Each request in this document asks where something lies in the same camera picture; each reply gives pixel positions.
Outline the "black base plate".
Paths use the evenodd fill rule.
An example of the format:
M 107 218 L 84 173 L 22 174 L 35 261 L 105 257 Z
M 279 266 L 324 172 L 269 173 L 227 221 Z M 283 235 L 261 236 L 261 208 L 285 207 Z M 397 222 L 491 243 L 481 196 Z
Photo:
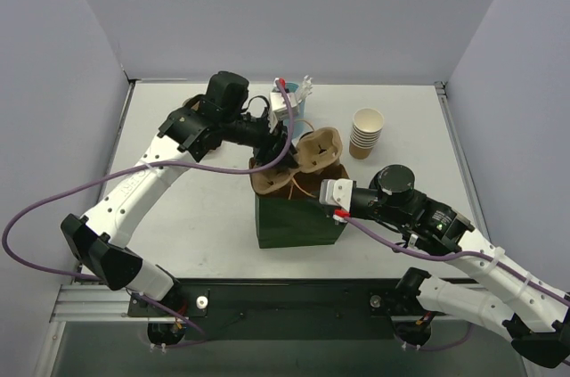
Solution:
M 183 279 L 172 308 L 131 298 L 151 341 L 181 347 L 222 340 L 389 340 L 426 344 L 435 313 L 396 279 Z

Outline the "pulp cup carrier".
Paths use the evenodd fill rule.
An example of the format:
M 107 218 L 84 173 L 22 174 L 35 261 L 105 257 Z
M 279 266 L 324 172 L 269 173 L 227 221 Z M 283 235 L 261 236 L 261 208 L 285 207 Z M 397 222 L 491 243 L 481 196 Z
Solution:
M 294 198 L 316 192 L 325 179 L 339 179 L 347 175 L 340 163 L 343 143 L 334 127 L 322 127 L 303 135 L 293 156 L 296 168 L 270 168 L 250 175 L 250 183 L 257 195 Z

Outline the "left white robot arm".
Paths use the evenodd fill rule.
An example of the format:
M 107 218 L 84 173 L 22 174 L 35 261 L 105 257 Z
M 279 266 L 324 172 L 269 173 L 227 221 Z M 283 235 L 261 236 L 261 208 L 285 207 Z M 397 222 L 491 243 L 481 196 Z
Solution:
M 181 310 L 186 301 L 180 283 L 166 270 L 132 252 L 128 244 L 135 229 L 170 186 L 222 143 L 250 147 L 254 172 L 294 168 L 296 150 L 282 119 L 292 118 L 297 100 L 286 83 L 276 78 L 273 97 L 255 117 L 247 111 L 249 82 L 220 71 L 205 93 L 171 111 L 133 174 L 120 181 L 82 216 L 64 218 L 61 231 L 73 256 L 111 290 L 126 288 L 149 298 L 160 315 Z

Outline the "light blue cylindrical container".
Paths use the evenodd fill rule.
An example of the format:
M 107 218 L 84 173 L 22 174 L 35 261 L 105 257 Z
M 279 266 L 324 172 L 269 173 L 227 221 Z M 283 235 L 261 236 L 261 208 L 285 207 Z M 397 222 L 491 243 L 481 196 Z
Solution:
M 310 92 L 311 86 L 307 82 L 301 84 L 287 82 L 285 84 L 289 98 L 295 97 L 293 103 L 294 114 L 298 116 L 302 114 L 305 108 L 305 99 Z

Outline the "brown paper bag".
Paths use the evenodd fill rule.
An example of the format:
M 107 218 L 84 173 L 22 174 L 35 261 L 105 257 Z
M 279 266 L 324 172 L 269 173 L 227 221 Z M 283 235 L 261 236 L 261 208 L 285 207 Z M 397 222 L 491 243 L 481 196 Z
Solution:
M 311 195 L 285 198 L 255 193 L 255 224 L 261 249 L 331 245 L 343 228 L 326 216 L 318 202 L 320 187 Z

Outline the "stack of pulp cup carriers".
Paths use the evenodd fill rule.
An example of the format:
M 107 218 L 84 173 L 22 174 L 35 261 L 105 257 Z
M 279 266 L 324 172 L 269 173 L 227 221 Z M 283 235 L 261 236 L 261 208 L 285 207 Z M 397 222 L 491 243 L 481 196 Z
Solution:
M 200 109 L 200 105 L 204 100 L 204 94 L 196 94 L 193 97 L 187 99 L 183 103 L 183 107 L 189 110 L 198 111 Z

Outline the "stack of brown paper cups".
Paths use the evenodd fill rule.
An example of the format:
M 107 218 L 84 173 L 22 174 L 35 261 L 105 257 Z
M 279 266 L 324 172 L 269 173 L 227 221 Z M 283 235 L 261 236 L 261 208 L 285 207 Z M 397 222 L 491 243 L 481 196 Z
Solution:
M 380 138 L 384 116 L 375 109 L 363 108 L 353 115 L 349 153 L 357 160 L 367 159 Z

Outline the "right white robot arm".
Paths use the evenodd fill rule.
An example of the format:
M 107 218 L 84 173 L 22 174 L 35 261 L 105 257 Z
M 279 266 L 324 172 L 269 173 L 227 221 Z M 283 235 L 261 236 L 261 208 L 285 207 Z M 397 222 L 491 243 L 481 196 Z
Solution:
M 474 291 L 409 269 L 395 290 L 404 312 L 420 307 L 500 335 L 522 357 L 545 368 L 569 361 L 569 295 L 533 276 L 493 245 L 457 210 L 415 187 L 403 165 L 381 169 L 366 188 L 325 179 L 319 202 L 394 252 L 443 262 L 480 285 Z

